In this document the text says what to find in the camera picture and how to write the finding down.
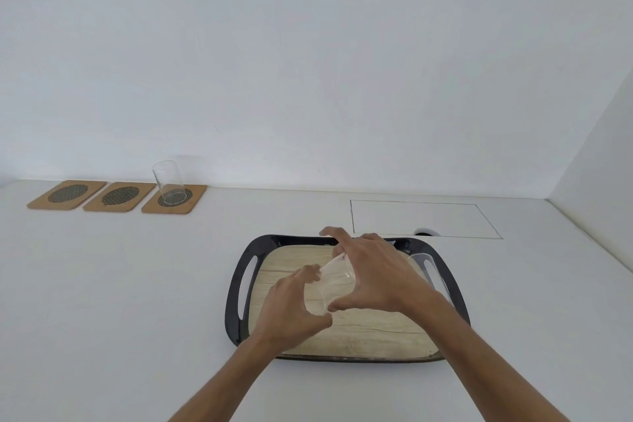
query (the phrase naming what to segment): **white wall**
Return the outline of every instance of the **white wall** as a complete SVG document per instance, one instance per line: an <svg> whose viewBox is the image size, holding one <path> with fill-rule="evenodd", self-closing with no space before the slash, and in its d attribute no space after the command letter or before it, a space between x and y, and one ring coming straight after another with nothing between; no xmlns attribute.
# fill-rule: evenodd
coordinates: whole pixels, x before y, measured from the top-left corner
<svg viewBox="0 0 633 422"><path fill-rule="evenodd" d="M550 201L633 269L633 72L574 157Z"/></svg>
<svg viewBox="0 0 633 422"><path fill-rule="evenodd" d="M0 160L545 197L628 73L631 26L631 0L0 0Z"/></svg>

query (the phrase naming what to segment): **rectangular outline on countertop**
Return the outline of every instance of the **rectangular outline on countertop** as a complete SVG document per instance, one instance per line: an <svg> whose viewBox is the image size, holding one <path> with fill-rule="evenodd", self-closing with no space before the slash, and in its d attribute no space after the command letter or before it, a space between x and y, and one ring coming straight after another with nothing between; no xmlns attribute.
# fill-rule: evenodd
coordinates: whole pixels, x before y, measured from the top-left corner
<svg viewBox="0 0 633 422"><path fill-rule="evenodd" d="M444 237L444 238L476 238L476 239L484 239L484 240L504 240L504 238L501 236L501 234L499 234L499 231L497 230L497 228L490 222L490 220L488 220L488 217L486 217L485 213L483 213L481 211L481 209L479 208L479 206L476 203L460 203L460 202L410 202L408 200L367 200L364 198L351 198L349 200L349 208L350 208L350 212L352 213L352 230L353 233L356 233L356 229L354 228L354 204L352 202L398 202L398 203L434 203L436 205L474 205L477 210L479 211L479 213L482 215L483 218L485 218L486 222L488 222L488 225L491 226L493 228L493 230L495 231L495 234L497 234L496 237L469 237L469 236L465 236L465 235L440 235L440 237Z"/></svg>

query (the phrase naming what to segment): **person's right arm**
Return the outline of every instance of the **person's right arm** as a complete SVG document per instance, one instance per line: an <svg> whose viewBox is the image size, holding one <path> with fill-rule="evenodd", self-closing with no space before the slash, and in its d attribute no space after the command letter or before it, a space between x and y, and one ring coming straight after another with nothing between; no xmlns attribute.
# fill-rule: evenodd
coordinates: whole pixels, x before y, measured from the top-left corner
<svg viewBox="0 0 633 422"><path fill-rule="evenodd" d="M326 227L356 272L352 293L338 298L331 311L352 308L400 312L435 342L486 422L569 422L508 362L464 322L453 306L422 279L393 246L376 234L352 237Z"/></svg>

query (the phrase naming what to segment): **black tray rim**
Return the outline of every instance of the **black tray rim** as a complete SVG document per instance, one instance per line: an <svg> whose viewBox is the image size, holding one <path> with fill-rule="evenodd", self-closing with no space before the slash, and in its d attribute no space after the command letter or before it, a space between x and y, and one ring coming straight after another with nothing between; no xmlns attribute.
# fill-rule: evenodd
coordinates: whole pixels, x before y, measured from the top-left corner
<svg viewBox="0 0 633 422"><path fill-rule="evenodd" d="M390 242L397 250L400 250L406 254L420 254L426 253L433 257L433 260L437 267L437 272L442 278L448 296L455 307L457 313L470 325L470 317L468 315L468 309L462 296L459 286L453 274L449 270L448 266L444 262L444 259L437 253L437 251L423 240L411 237L395 237L386 238L387 242ZM257 279L257 274L261 268L264 260L268 255L279 247L286 247L289 245L323 245L334 246L337 244L336 239L332 237L307 237L307 236L293 236L293 235L278 235L267 234L261 235L252 240L244 253L239 259L231 283L228 288L228 295L226 297L226 307L224 311L224 326L226 329L226 335L233 342L235 346L238 346L246 338L248 338L248 316L249 307L251 305L251 293L253 291L253 285ZM239 304L239 290L242 285L242 278L244 272L253 257L257 257L257 263L251 282L249 283L248 294L246 296L246 306L244 307L244 319L239 318L237 311ZM355 362L355 363L369 363L369 364L411 364L411 363L423 363L434 362L444 360L444 357L438 353L435 356L424 357L423 359L407 359L407 360L394 360L394 359L367 359L363 357L331 357L324 355L279 355L277 359L290 359L312 362Z"/></svg>

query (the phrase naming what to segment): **hand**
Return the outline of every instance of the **hand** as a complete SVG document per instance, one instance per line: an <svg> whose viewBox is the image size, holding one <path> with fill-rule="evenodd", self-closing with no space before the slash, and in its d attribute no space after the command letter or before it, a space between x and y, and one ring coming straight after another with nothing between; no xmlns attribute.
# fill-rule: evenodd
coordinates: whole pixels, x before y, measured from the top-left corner
<svg viewBox="0 0 633 422"><path fill-rule="evenodd" d="M326 227L320 235L330 235L339 242L332 250L332 257L345 252L356 273L354 290L334 300L329 311L378 309L407 315L411 299L437 293L402 254L379 235L363 234L353 239L341 227Z"/></svg>
<svg viewBox="0 0 633 422"><path fill-rule="evenodd" d="M304 286L319 280L319 268L304 266L268 291L251 337L269 346L275 356L332 325L332 314L311 314L303 301Z"/></svg>

